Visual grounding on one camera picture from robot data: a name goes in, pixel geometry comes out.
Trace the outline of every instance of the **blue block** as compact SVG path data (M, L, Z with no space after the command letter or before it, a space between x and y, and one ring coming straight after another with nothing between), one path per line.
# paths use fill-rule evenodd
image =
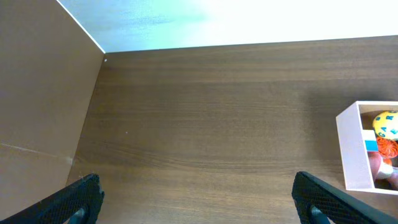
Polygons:
M378 152L379 151L376 141L365 140L365 146L366 146L366 150L368 152Z

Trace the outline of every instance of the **yellow ball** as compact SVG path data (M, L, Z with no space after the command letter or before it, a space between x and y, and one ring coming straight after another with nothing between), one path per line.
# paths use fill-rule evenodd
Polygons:
M375 117L373 128L382 138L398 140L398 111L385 111Z

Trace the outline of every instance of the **wood laminate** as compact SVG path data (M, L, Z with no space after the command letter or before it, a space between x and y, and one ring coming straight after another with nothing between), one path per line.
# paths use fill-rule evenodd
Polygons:
M104 53L56 1L0 1L0 220L64 188Z
M68 180L99 174L100 223L298 223L296 172L344 189L336 115L398 98L397 37L106 58Z

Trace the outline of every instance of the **colorful toy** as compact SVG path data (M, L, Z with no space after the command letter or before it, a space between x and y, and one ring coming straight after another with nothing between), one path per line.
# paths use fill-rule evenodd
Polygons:
M392 166L392 161L383 159L378 152L369 152L368 157L373 181L386 179L393 190L398 190L398 168Z
M380 155L385 159L391 159L398 156L398 143L382 137L377 137L377 147Z
M398 140L398 111L385 111L375 117L373 128L376 134L389 140Z
M378 152L376 135L373 130L362 130L362 138L365 141L365 148L368 152Z

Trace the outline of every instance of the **white box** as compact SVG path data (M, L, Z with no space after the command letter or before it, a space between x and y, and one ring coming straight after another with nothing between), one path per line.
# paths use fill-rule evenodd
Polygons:
M396 190L377 189L374 187L368 154L365 147L365 136L362 130L372 129L371 121L377 114L387 110L398 110L396 101L357 101L336 117L341 160L347 190L375 192L398 195Z

